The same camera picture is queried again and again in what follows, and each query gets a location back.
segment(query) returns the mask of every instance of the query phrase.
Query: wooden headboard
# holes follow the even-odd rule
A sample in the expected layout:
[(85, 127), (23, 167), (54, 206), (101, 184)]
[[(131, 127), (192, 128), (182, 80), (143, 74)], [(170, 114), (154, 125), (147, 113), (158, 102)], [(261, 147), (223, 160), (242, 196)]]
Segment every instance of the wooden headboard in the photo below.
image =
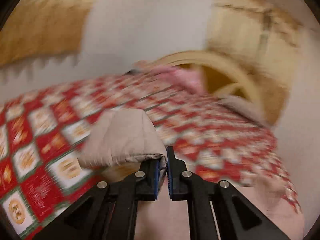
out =
[(213, 95), (238, 95), (263, 109), (259, 89), (254, 81), (236, 61), (223, 54), (202, 50), (183, 51), (162, 57), (149, 66), (162, 64), (196, 68), (202, 72), (206, 88)]

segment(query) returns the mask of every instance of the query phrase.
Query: bed frame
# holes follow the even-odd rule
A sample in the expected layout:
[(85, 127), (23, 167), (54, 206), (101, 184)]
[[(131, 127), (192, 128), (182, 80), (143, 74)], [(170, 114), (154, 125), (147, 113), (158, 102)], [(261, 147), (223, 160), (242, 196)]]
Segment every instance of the bed frame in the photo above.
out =
[[(4, 26), (9, 15), (19, 3), (20, 0), (0, 0), (0, 31)], [(320, 22), (320, 0), (304, 0), (309, 6), (318, 22)], [(252, 101), (253, 103), (261, 106), (261, 99), (254, 82), (246, 75), (239, 66), (230, 62), (227, 59), (217, 55), (215, 53), (208, 53), (203, 51), (186, 51), (163, 57), (153, 64), (169, 64), (169, 65), (180, 65), (180, 64), (193, 64), (194, 68), (199, 66), (209, 66), (215, 70), (228, 76), (233, 82), (221, 87), (215, 91), (215, 95), (219, 94), (232, 94), (236, 89), (241, 89), (244, 96)], [(4, 219), (5, 215), (0, 212), (0, 236), (1, 239), (19, 239), (15, 234), (10, 225), (6, 223)], [(305, 236), (304, 240), (318, 240), (320, 239), (320, 217), (316, 220), (311, 230)]]
[(209, 87), (208, 80), (205, 78), (207, 73), (204, 67), (209, 67), (215, 72), (226, 76), (229, 82), (221, 84), (221, 87), (210, 91), (214, 96), (232, 95), (236, 91), (240, 91), (244, 98), (254, 103), (259, 109), (262, 109), (262, 101), (259, 94), (259, 89), (254, 81), (244, 72), (238, 63), (223, 54), (214, 51), (189, 50), (178, 52), (162, 57), (149, 65), (152, 68), (154, 65), (188, 65), (193, 69), (201, 71), (204, 77), (204, 84)]

